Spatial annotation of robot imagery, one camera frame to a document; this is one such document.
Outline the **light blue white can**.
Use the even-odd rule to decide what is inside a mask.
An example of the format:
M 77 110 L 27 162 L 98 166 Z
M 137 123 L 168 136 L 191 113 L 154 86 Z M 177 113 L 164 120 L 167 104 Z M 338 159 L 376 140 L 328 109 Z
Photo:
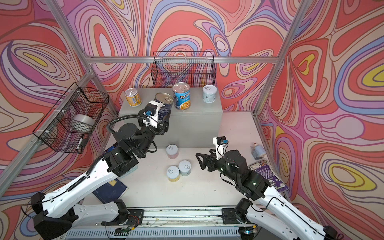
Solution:
M 190 175 L 191 170 L 192 170 L 192 165 L 191 165 L 190 161 L 182 160 L 179 163 L 179 171 L 180 171 L 181 176 L 186 177 L 186 176 Z

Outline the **yellow corn can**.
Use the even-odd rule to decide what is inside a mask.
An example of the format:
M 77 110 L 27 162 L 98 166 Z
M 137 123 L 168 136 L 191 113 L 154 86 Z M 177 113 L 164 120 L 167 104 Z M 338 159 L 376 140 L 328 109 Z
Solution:
M 130 88 L 124 92 L 126 100 L 131 107 L 138 107 L 141 103 L 141 97 L 136 88 Z

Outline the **dark tomato can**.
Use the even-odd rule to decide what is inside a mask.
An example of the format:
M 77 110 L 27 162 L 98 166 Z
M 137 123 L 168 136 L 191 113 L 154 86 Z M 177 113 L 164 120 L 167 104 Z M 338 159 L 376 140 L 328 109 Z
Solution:
M 172 106 L 174 104 L 173 97 L 167 93 L 156 93 L 155 101 L 158 103 L 162 103 L 163 105 L 159 110 L 159 120 L 161 122 L 164 121 L 164 118 L 170 113 Z

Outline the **pink white can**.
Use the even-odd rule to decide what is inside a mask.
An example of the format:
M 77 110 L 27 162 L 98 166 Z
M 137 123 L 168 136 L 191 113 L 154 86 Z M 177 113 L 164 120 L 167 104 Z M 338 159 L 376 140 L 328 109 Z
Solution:
M 166 147 L 166 152 L 169 159 L 175 159 L 179 155 L 179 148 L 177 145 L 171 144 Z

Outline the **white yellow can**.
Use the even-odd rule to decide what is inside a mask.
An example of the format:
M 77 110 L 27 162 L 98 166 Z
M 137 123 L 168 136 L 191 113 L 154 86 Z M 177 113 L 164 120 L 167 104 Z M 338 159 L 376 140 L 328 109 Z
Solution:
M 167 169 L 167 177 L 170 182 L 177 182 L 180 179 L 180 170 L 177 166 L 170 166 Z

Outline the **blue label large can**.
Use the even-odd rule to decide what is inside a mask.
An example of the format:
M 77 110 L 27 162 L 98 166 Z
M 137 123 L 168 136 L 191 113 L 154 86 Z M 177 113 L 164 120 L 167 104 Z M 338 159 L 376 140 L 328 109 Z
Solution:
M 191 106 L 190 86 L 187 83 L 173 85 L 174 103 L 178 110 L 187 110 Z

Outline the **pale green white can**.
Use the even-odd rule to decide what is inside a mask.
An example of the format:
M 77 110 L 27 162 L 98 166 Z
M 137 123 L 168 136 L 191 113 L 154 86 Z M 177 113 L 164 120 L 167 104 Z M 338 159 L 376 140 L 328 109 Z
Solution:
M 203 101 L 205 103 L 213 103 L 216 100 L 217 87 L 214 85 L 206 85 L 203 87 Z

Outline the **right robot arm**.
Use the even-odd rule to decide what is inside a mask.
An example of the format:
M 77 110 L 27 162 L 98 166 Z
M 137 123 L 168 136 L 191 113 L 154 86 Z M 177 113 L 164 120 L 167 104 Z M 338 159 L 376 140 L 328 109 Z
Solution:
M 256 224 L 282 240 L 340 240 L 331 226 L 311 220 L 285 199 L 262 175 L 250 170 L 238 150 L 196 154 L 202 170 L 219 171 L 244 197 L 235 207 L 240 223 Z

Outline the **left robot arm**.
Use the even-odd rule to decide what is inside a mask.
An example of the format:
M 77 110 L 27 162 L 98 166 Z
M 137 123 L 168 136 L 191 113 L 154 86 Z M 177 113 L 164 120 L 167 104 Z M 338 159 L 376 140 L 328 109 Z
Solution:
M 79 201 L 104 184 L 126 175 L 150 152 L 155 136 L 169 129 L 169 115 L 159 120 L 163 103 L 150 101 L 138 114 L 118 117 L 107 124 L 116 140 L 113 150 L 97 157 L 90 168 L 65 186 L 31 197 L 34 228 L 44 240 L 56 239 L 71 228 L 101 223 L 125 225 L 131 216 L 122 200 L 85 206 Z

